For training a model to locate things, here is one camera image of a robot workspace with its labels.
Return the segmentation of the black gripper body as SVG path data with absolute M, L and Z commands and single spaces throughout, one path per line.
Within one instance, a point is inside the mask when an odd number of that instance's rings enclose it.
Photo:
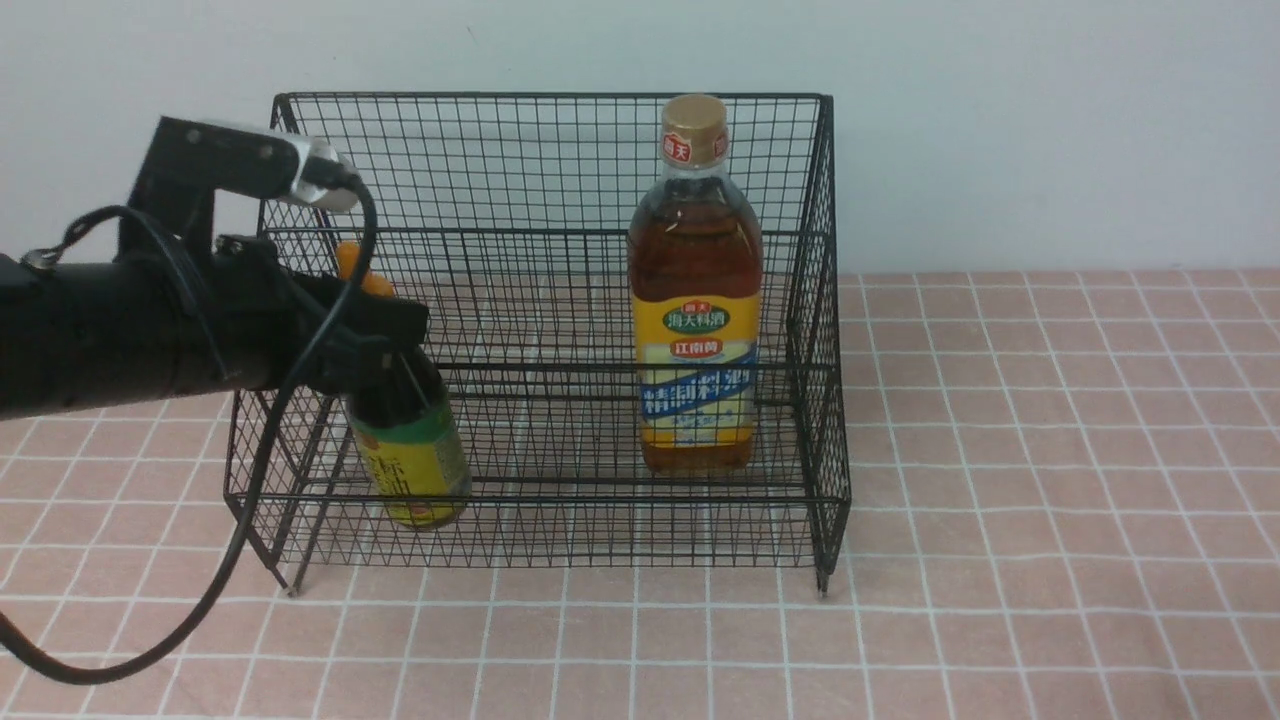
M 288 268 L 271 240 L 221 234 L 206 275 L 224 389 L 274 389 L 330 311 L 339 278 Z

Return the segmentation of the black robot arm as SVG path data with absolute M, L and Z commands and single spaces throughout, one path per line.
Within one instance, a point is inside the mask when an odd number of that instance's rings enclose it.
M 209 305 L 192 309 L 155 252 L 38 272 L 3 259 L 1 414 L 6 420 L 232 391 L 372 387 L 396 354 L 426 338 L 429 311 L 282 264 L 264 238 L 227 236 L 204 266 Z

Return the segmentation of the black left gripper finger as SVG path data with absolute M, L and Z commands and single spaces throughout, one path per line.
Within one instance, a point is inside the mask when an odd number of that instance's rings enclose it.
M 326 351 L 406 351 L 425 342 L 429 322 L 426 306 L 397 296 L 381 275 L 366 275 L 358 288 L 337 275 L 325 278 Z

